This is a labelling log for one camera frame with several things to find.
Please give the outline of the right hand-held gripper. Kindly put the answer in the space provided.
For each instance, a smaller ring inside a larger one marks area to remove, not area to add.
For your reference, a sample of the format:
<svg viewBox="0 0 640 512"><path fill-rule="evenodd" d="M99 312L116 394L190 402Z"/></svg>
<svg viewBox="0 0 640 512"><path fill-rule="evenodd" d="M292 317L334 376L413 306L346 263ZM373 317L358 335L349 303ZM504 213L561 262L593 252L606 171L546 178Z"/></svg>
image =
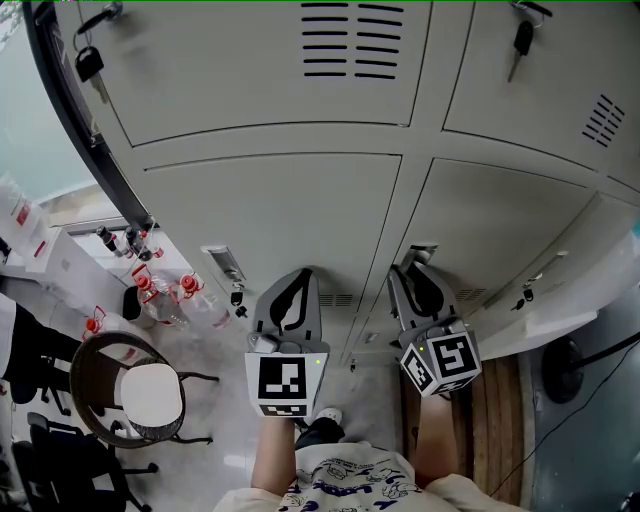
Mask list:
<svg viewBox="0 0 640 512"><path fill-rule="evenodd" d="M482 372L475 337L456 317L416 327L415 314L433 321L455 315L456 298L444 276L419 261L409 265L408 280L411 292L399 268L390 267L392 315L405 331L399 337L401 369L421 397L459 390Z"/></svg>

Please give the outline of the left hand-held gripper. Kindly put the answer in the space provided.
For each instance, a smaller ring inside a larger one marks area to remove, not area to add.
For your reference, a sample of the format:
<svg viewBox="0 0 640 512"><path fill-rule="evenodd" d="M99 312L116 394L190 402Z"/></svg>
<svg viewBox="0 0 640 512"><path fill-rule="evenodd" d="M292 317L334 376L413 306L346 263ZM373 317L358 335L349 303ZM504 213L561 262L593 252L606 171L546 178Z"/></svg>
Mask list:
<svg viewBox="0 0 640 512"><path fill-rule="evenodd" d="M309 268L292 272L258 299L252 331L320 342L319 285ZM313 412L329 360L297 342L252 334L245 354L251 405L262 417L305 419Z"/></svg>

